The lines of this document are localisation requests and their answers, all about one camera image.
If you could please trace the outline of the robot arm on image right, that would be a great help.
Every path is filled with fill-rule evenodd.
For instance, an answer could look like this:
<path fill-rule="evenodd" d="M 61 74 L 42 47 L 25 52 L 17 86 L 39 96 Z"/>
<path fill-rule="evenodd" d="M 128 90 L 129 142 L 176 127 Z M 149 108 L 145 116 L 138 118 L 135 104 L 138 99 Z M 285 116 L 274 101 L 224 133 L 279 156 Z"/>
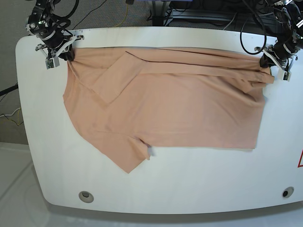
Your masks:
<path fill-rule="evenodd" d="M 260 67 L 270 68 L 277 66 L 283 72 L 284 80 L 290 77 L 290 69 L 297 60 L 296 54 L 303 48 L 303 12 L 294 0 L 269 0 L 268 8 L 272 10 L 276 21 L 282 26 L 281 33 L 273 32 L 265 26 L 260 14 L 247 2 L 243 1 L 251 12 L 251 17 L 264 35 L 261 47 L 255 47 L 254 52 L 245 49 L 240 31 L 242 49 L 250 55 L 262 53 Z"/>

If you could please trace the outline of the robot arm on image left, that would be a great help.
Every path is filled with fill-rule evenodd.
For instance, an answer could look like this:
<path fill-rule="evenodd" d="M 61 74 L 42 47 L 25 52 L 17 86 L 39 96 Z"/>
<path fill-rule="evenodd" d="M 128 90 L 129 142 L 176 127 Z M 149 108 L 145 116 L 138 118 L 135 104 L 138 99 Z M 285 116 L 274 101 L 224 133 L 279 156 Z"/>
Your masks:
<path fill-rule="evenodd" d="M 79 1 L 75 1 L 71 12 L 64 17 L 53 13 L 58 3 L 58 0 L 37 0 L 26 22 L 26 30 L 29 34 L 35 35 L 42 41 L 36 46 L 35 51 L 40 51 L 44 55 L 47 69 L 59 66 L 59 59 L 73 61 L 72 44 L 84 38 L 67 29 L 71 24 L 70 17 L 75 13 Z"/>

